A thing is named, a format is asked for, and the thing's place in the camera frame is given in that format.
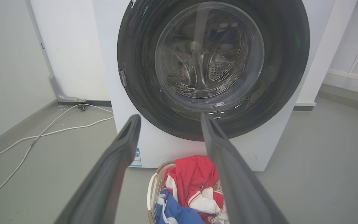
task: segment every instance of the white cable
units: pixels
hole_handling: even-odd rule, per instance
[[[103,109],[101,107],[98,107],[98,106],[94,106],[94,105],[89,105],[89,104],[78,104],[78,105],[87,105],[87,106],[93,106],[93,107],[97,107],[99,109],[102,109],[102,110],[105,110],[107,112],[110,112],[112,113],[111,111],[109,110],[106,110],[106,109]],[[92,123],[90,125],[85,125],[85,126],[79,126],[79,127],[72,127],[72,128],[66,128],[66,129],[62,129],[62,130],[58,130],[58,131],[55,131],[55,132],[51,132],[51,133],[47,133],[47,134],[44,134],[44,132],[57,120],[59,119],[62,115],[64,115],[67,111],[69,111],[70,109],[78,106],[78,105],[75,105],[75,106],[72,106],[71,108],[67,109],[66,111],[64,111],[60,116],[58,116],[54,121],[52,121],[52,123],[50,123],[46,129],[44,129],[38,136],[31,136],[31,137],[27,137],[27,138],[23,138],[23,139],[20,139],[19,141],[15,142],[13,145],[9,146],[7,149],[3,150],[2,152],[0,152],[0,155],[4,152],[6,152],[7,150],[11,149],[13,146],[17,145],[18,143],[24,141],[24,140],[27,140],[27,139],[31,139],[31,138],[36,138],[33,143],[31,144],[31,146],[29,147],[29,149],[27,150],[26,154],[24,155],[23,159],[21,160],[20,164],[16,167],[16,169],[11,173],[11,175],[9,175],[9,177],[2,183],[2,185],[0,186],[0,190],[1,188],[8,182],[8,180],[13,176],[13,174],[16,173],[16,171],[19,169],[19,167],[23,164],[24,160],[26,159],[28,153],[30,152],[31,148],[35,145],[35,143],[38,141],[38,139],[41,137],[41,136],[48,136],[48,135],[51,135],[51,134],[54,134],[54,133],[59,133],[59,132],[64,132],[64,131],[67,131],[67,130],[71,130],[71,129],[76,129],[76,128],[86,128],[86,127],[89,127],[89,126],[92,126],[94,124],[97,124],[99,122],[102,122],[102,121],[106,121],[106,120],[110,120],[110,119],[113,119],[113,117],[111,118],[108,118],[108,119],[102,119],[102,120],[99,120],[95,123]]]

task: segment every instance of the floor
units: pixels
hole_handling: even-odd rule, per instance
[[[290,223],[358,223],[358,110],[317,98],[293,112],[264,172],[256,175]],[[39,134],[61,111],[51,107],[0,140],[0,151]],[[51,131],[111,116],[97,108],[68,112]],[[117,132],[114,120],[42,137],[0,190],[0,224],[51,224]],[[0,156],[0,184],[31,144]],[[155,169],[128,168],[115,223],[147,224],[146,191]]]

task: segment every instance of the laundry basket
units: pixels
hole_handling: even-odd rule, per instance
[[[155,224],[155,214],[157,213],[157,197],[164,188],[164,176],[168,168],[175,167],[175,161],[169,161],[158,167],[155,174],[150,179],[147,189],[147,216],[150,224]],[[213,186],[214,190],[222,190],[220,180]]]

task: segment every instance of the door glass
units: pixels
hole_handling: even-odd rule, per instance
[[[233,106],[255,84],[264,45],[256,23],[222,2],[193,5],[165,27],[155,50],[163,91],[198,112]]]

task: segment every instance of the clothes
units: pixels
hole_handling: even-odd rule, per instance
[[[223,211],[217,215],[209,215],[203,218],[205,223],[210,224],[230,224],[229,215],[226,210],[226,203],[223,203]]]
[[[223,210],[223,193],[213,190],[219,180],[216,166],[208,156],[191,156],[175,161],[167,169],[165,186],[179,205],[196,210],[207,223],[210,214]]]
[[[157,224],[204,224],[199,214],[192,208],[180,207],[167,189],[157,199]]]

